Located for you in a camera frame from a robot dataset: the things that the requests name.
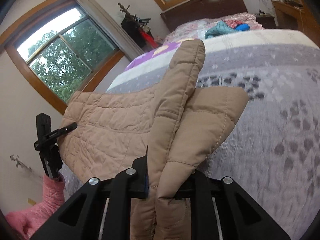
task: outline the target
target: brown padded coat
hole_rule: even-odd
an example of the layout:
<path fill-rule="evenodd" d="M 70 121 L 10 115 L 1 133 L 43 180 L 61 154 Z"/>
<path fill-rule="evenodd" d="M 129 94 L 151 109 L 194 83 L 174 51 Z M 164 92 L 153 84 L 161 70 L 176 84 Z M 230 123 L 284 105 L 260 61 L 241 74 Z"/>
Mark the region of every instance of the brown padded coat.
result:
<path fill-rule="evenodd" d="M 144 156 L 149 197 L 132 200 L 131 239 L 190 239 L 188 200 L 172 197 L 193 170 L 227 138 L 248 96 L 241 88 L 195 89 L 205 59 L 202 41 L 184 41 L 161 82 L 136 93 L 76 92 L 61 126 L 60 154 L 86 182 L 113 178 Z"/>

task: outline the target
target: sky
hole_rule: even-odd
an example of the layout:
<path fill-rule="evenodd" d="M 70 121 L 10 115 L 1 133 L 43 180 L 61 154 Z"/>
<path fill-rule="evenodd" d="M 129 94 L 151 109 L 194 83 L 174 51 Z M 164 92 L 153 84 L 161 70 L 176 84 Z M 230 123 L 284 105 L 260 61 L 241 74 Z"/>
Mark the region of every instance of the sky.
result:
<path fill-rule="evenodd" d="M 42 26 L 39 30 L 33 33 L 29 38 L 27 38 L 20 46 L 17 48 L 19 54 L 22 56 L 24 60 L 28 59 L 28 49 L 37 43 L 37 41 L 41 40 L 43 34 L 48 33 L 50 31 L 60 32 L 63 29 L 67 28 L 71 24 L 75 23 L 77 20 L 81 18 L 81 13 L 73 8 L 52 21 L 48 22 L 46 25 Z"/>

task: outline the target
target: blue cloth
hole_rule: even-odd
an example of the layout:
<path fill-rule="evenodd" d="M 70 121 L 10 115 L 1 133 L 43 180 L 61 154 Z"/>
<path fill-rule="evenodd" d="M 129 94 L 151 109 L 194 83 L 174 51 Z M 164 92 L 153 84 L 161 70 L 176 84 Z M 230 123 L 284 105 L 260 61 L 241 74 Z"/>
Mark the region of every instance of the blue cloth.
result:
<path fill-rule="evenodd" d="M 207 32 L 204 35 L 204 38 L 208 39 L 219 35 L 235 32 L 238 31 L 230 28 L 225 22 L 219 21 L 215 27 L 212 27 L 211 29 L 207 30 Z"/>
<path fill-rule="evenodd" d="M 244 23 L 244 24 L 238 25 L 238 26 L 235 28 L 235 30 L 243 32 L 243 31 L 248 31 L 248 30 L 250 30 L 250 27 L 249 27 L 249 25 L 247 25 L 246 23 Z"/>

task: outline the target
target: triangular cutout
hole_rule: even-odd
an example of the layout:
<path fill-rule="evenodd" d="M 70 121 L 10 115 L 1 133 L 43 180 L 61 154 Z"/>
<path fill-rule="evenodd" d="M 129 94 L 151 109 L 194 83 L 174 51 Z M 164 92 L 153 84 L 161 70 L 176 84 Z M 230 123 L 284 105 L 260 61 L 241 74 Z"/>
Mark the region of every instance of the triangular cutout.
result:
<path fill-rule="evenodd" d="M 239 195 L 238 193 L 236 193 L 235 195 L 236 195 L 236 201 L 238 202 L 238 206 L 239 206 L 241 215 L 244 220 L 244 224 L 246 226 L 249 226 L 249 225 L 252 225 L 252 224 L 255 224 L 255 223 L 261 221 L 261 217 L 249 205 L 249 203 L 247 201 L 245 201 L 244 198 L 241 197 L 241 195 Z"/>
<path fill-rule="evenodd" d="M 78 198 L 58 217 L 58 221 L 74 227 L 78 222 L 86 198 L 86 194 L 78 196 Z"/>

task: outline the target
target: curtain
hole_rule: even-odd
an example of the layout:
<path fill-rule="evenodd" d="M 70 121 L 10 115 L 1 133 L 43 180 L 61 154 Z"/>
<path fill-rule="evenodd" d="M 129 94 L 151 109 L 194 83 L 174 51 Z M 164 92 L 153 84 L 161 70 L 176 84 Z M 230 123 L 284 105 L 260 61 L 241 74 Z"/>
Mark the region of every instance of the curtain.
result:
<path fill-rule="evenodd" d="M 95 0 L 76 0 L 76 2 L 131 61 L 144 53 L 125 30 Z"/>

